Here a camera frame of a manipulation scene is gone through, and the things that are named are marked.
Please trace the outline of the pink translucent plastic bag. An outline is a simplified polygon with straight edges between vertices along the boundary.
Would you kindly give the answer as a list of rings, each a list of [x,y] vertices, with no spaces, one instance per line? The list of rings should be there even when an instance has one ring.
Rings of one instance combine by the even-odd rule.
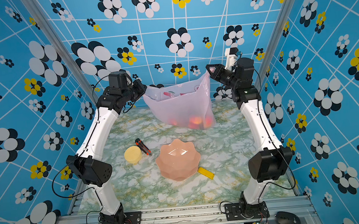
[[[143,99],[154,116],[169,125],[206,130],[216,124],[210,97],[210,75],[205,73],[194,81],[170,87],[147,87]],[[201,117],[201,125],[190,123],[191,117]]]

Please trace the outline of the orange red mango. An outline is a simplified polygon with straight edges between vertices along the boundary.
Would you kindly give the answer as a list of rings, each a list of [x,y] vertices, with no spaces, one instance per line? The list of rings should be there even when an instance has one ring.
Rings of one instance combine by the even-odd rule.
[[[196,116],[196,117],[191,117],[191,118],[190,118],[190,123],[191,123],[191,124],[201,125],[202,122],[203,122],[203,120],[202,120],[201,117]]]

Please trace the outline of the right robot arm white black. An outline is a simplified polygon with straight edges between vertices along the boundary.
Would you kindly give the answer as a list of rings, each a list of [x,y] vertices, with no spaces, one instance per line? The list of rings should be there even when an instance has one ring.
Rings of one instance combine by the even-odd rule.
[[[206,66],[211,79],[230,87],[232,99],[247,120],[257,147],[248,162],[250,181],[239,199],[241,215],[246,219],[256,215],[269,217],[263,197],[269,186],[286,173],[293,155],[275,136],[267,120],[260,92],[252,84],[253,64],[249,58],[239,58],[233,71],[221,64]]]

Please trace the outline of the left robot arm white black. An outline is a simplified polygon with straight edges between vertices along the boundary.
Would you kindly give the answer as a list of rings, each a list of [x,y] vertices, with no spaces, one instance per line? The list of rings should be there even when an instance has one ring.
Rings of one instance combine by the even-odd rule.
[[[147,86],[139,79],[132,80],[125,70],[110,73],[105,78],[109,86],[95,103],[91,127],[77,153],[66,159],[66,165],[96,195],[99,202],[98,224],[132,224],[109,181],[112,165],[103,162],[102,157],[110,130],[123,108],[127,102],[140,99]]]

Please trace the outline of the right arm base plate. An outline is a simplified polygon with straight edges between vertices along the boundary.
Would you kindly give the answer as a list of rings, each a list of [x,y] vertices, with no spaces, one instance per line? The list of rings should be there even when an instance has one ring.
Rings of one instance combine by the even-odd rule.
[[[224,211],[227,221],[237,220],[251,220],[251,219],[265,219],[269,218],[270,214],[266,202],[260,204],[240,204],[231,203],[224,205]]]

